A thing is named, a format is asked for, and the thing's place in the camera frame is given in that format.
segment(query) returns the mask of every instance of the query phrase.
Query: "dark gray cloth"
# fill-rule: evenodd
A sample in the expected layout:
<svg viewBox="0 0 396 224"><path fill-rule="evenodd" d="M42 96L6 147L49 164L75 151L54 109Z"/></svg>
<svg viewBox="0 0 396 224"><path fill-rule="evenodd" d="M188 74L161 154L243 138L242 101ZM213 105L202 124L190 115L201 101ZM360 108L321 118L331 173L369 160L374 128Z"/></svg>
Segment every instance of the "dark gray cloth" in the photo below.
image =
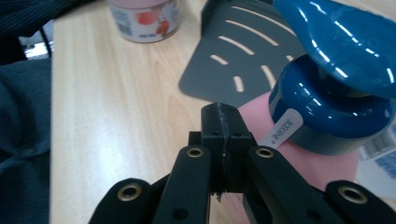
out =
<svg viewBox="0 0 396 224"><path fill-rule="evenodd" d="M0 66L0 223L48 223L50 59Z"/></svg>
<svg viewBox="0 0 396 224"><path fill-rule="evenodd" d="M31 36L48 21L91 0L0 0L0 39Z"/></svg>

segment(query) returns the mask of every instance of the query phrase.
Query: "wooden table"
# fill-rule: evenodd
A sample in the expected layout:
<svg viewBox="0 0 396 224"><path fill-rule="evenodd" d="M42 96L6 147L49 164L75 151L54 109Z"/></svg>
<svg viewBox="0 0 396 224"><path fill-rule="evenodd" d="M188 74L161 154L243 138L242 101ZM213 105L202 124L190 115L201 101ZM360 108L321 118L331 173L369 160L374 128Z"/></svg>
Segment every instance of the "wooden table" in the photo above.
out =
<svg viewBox="0 0 396 224"><path fill-rule="evenodd" d="M393 0L347 2L396 20ZM180 28L152 44L123 39L104 1L55 21L51 223L87 223L115 183L167 175L189 131L200 131L208 102L177 83L200 39L204 3L179 1ZM211 223L233 223L224 204L211 207Z"/></svg>

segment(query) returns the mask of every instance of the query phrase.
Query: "white label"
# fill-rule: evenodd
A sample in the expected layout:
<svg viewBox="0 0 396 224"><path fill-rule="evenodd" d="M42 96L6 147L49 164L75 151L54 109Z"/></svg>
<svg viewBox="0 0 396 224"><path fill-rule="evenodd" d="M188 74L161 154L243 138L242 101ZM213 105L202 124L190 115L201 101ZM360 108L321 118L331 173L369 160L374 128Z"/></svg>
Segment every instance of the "white label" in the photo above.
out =
<svg viewBox="0 0 396 224"><path fill-rule="evenodd" d="M277 148L303 125L303 117L295 109L288 109L271 131L260 141L260 146Z"/></svg>
<svg viewBox="0 0 396 224"><path fill-rule="evenodd" d="M356 178L376 196L396 199L396 119L361 147Z"/></svg>

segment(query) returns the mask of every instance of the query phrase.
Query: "black cable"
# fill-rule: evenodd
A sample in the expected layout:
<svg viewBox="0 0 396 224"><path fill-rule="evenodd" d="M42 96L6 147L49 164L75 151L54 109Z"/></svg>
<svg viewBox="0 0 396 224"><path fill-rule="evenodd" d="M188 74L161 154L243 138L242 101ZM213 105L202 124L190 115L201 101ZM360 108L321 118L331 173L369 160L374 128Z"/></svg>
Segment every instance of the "black cable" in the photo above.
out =
<svg viewBox="0 0 396 224"><path fill-rule="evenodd" d="M51 58L51 57L52 57L52 51L51 51L51 49L50 49L50 42L49 42L49 40L47 39L47 35L46 35L46 33L44 32L43 27L41 27L39 31L40 31L41 36L43 37L44 44L46 45L47 53L48 53L48 55L49 55L49 58Z"/></svg>

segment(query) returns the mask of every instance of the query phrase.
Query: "pink paper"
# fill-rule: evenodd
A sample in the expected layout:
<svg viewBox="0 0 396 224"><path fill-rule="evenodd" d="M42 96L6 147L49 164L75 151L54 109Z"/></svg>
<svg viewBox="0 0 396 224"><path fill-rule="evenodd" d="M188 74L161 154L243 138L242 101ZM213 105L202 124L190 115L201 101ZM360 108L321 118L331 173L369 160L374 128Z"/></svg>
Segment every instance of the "pink paper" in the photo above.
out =
<svg viewBox="0 0 396 224"><path fill-rule="evenodd" d="M257 141L274 125L268 109L269 94L267 92L239 108L247 128ZM290 141L283 143L277 150L310 185L318 189L325 190L326 185L334 180L355 180L358 150L342 156L324 156L297 147Z"/></svg>

